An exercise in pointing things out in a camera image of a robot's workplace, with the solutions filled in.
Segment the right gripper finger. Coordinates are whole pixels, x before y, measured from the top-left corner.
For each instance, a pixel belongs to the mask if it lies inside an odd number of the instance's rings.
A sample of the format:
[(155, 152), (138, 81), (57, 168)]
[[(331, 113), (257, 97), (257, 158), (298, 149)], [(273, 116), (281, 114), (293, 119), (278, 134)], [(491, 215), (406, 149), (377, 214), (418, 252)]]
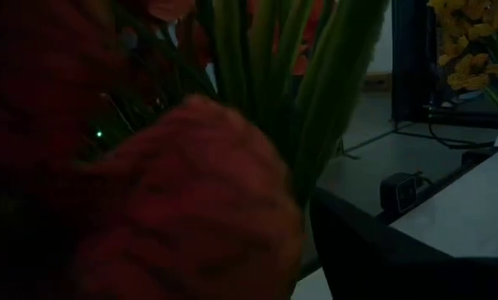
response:
[(335, 299), (498, 299), (498, 258), (455, 258), (316, 189), (309, 219)]

